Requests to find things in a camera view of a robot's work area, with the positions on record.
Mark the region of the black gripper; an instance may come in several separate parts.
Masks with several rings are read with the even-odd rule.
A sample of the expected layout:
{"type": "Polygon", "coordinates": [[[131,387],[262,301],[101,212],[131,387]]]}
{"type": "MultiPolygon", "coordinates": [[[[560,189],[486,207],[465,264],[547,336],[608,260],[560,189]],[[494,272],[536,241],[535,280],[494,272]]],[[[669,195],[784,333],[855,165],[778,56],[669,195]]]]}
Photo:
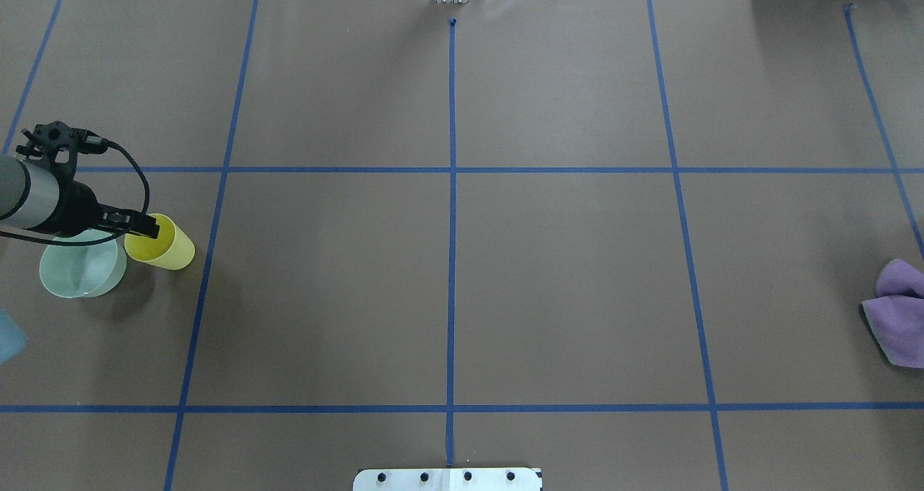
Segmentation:
{"type": "Polygon", "coordinates": [[[100,218],[100,230],[113,235],[140,235],[156,240],[158,221],[139,210],[99,205],[95,192],[79,181],[53,176],[59,195],[53,214],[46,220],[46,233],[72,238],[90,229],[100,218]]]}

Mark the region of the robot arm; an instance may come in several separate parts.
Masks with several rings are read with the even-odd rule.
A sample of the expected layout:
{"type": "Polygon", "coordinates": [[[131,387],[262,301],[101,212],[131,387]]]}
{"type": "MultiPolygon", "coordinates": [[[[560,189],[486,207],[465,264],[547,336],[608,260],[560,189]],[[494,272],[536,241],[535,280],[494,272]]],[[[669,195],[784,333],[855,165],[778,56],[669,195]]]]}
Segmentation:
{"type": "Polygon", "coordinates": [[[60,299],[99,297],[118,286],[128,255],[118,237],[137,231],[156,237],[158,224],[145,212],[99,204],[95,192],[73,179],[71,163],[49,165],[2,156],[2,232],[10,240],[43,245],[39,261],[2,261],[2,360],[27,343],[9,316],[36,310],[37,287],[60,299]]]}

